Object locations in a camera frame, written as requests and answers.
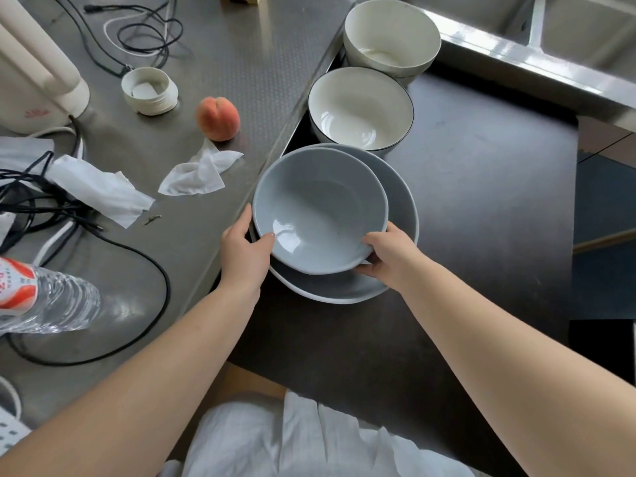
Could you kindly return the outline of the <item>person's left hand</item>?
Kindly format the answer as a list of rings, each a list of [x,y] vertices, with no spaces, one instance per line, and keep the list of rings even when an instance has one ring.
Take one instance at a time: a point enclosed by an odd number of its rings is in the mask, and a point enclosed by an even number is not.
[[[219,288],[242,299],[257,301],[269,271],[271,258],[250,256],[246,239],[252,221],[252,207],[246,204],[237,221],[221,237],[221,280]]]

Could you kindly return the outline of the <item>white power strip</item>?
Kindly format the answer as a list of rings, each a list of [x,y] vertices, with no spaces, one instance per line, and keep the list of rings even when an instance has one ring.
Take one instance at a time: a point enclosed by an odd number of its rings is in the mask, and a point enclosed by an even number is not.
[[[27,425],[0,406],[0,457],[30,432]]]

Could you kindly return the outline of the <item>peach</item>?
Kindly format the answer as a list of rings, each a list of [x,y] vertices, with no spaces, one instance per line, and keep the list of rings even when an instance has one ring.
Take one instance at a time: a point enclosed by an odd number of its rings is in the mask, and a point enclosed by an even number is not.
[[[207,96],[197,105],[196,124],[203,135],[212,142],[227,142],[240,130],[237,108],[227,98]]]

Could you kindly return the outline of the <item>white bowl with black rim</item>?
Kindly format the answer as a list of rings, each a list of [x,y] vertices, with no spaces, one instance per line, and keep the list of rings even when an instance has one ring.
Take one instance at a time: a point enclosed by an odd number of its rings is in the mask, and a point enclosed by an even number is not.
[[[308,93],[308,116],[319,142],[349,145],[384,157],[415,121],[407,90],[382,72],[344,67],[318,78]]]

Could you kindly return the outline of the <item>person's right hand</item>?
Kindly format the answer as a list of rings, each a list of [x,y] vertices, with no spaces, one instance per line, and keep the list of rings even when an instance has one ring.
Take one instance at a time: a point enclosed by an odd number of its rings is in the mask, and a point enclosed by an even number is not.
[[[402,296],[423,288],[426,274],[436,263],[425,256],[408,235],[389,222],[385,232],[394,232],[393,244],[385,249],[373,249],[368,262],[354,268],[354,272],[380,280]]]

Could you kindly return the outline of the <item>stainless steel sink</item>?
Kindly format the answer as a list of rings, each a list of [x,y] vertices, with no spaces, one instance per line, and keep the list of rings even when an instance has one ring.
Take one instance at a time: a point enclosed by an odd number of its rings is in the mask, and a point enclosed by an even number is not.
[[[636,132],[636,0],[401,0],[441,33],[438,62]]]

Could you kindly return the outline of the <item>wooden stick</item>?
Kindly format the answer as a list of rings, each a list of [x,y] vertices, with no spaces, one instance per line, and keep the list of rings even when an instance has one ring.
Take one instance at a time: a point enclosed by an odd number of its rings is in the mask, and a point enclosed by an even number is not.
[[[573,246],[573,255],[609,248],[636,240],[636,227],[622,232],[616,232],[590,241],[577,243]]]

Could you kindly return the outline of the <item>large crumpled white tissue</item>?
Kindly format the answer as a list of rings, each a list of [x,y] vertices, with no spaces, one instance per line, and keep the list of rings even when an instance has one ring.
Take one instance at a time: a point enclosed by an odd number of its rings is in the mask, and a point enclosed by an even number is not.
[[[69,155],[52,162],[44,176],[125,229],[155,202],[136,190],[123,173],[103,172],[89,162]]]

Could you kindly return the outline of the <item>small crumpled white tissue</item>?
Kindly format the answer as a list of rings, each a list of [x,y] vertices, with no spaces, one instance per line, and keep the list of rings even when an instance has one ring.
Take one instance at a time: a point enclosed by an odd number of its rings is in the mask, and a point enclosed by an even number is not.
[[[188,162],[176,165],[161,182],[158,193],[191,196],[216,192],[225,187],[221,174],[243,157],[242,152],[219,150],[205,138],[199,151]]]

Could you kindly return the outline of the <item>person's right forearm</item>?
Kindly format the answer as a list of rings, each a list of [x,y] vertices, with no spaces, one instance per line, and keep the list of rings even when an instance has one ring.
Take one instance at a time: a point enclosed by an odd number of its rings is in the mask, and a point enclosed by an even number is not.
[[[636,387],[426,257],[396,284],[529,477],[636,477]]]

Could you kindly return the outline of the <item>flat white tissue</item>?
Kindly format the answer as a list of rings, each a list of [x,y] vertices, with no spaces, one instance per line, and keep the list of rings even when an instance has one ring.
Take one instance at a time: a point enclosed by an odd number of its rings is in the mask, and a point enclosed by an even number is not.
[[[20,175],[54,148],[50,138],[0,136],[0,176]]]

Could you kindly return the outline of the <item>white apron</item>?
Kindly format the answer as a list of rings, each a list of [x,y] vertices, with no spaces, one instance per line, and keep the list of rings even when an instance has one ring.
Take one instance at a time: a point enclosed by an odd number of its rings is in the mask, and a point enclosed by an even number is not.
[[[239,394],[201,419],[157,477],[486,477],[312,399]]]

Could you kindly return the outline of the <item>large cream bowl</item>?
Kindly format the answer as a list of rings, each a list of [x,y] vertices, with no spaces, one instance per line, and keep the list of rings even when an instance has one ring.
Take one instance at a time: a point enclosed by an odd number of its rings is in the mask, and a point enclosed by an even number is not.
[[[382,72],[407,87],[436,59],[441,35],[433,20],[415,6],[369,0],[346,16],[344,49],[348,66]]]

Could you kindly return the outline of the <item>cream electric appliance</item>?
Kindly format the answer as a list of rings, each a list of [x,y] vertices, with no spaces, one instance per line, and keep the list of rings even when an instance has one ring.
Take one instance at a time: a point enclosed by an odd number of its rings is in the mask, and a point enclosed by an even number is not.
[[[65,126],[89,102],[67,55],[18,0],[0,0],[0,127],[28,135]]]

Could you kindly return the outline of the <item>person's left forearm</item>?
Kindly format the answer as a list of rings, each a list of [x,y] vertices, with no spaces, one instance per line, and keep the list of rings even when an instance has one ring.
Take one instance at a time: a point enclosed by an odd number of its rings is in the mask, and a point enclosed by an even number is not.
[[[260,284],[223,282],[0,458],[0,477],[156,477],[238,342]]]

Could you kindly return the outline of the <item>white round plastic lid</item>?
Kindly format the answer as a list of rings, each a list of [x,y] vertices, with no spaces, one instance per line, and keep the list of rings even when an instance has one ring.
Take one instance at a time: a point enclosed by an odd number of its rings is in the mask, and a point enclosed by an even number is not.
[[[121,88],[128,106],[144,116],[167,113],[179,102],[176,84],[157,68],[141,67],[127,72],[121,79]]]

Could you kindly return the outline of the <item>clear plastic water bottle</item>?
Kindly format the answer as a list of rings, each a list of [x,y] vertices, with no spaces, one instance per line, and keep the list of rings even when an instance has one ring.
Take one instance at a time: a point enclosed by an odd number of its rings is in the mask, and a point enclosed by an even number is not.
[[[90,282],[0,257],[0,337],[86,329],[101,310],[102,296]]]

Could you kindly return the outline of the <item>small grey ceramic bowl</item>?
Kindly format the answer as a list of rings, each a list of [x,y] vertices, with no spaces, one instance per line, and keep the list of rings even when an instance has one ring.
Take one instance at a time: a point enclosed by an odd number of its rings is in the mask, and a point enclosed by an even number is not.
[[[363,161],[338,149],[305,147],[286,154],[261,176],[252,199],[260,237],[275,237],[272,255],[301,273],[330,275],[363,262],[363,238],[384,232],[389,202]]]

